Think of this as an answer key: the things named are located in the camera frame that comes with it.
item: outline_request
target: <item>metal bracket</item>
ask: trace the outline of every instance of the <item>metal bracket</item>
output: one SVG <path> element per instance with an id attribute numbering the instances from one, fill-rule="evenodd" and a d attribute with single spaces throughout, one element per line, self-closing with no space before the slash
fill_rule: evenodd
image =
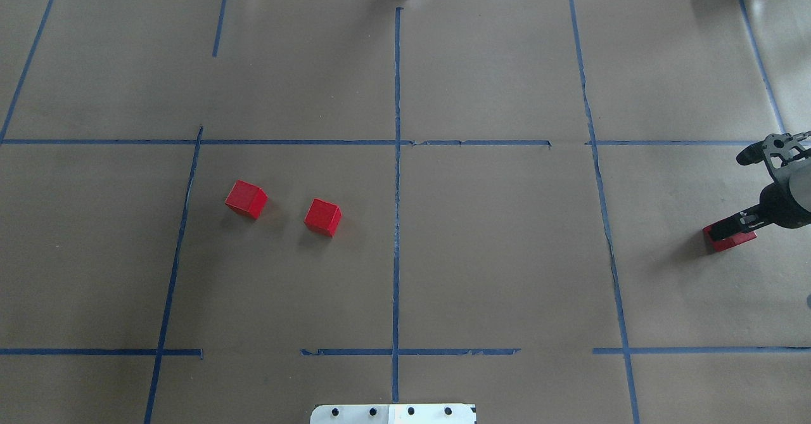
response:
<path id="1" fill-rule="evenodd" d="M 476 424 L 476 406 L 470 404 L 369 404 L 319 406 L 310 424 Z"/>

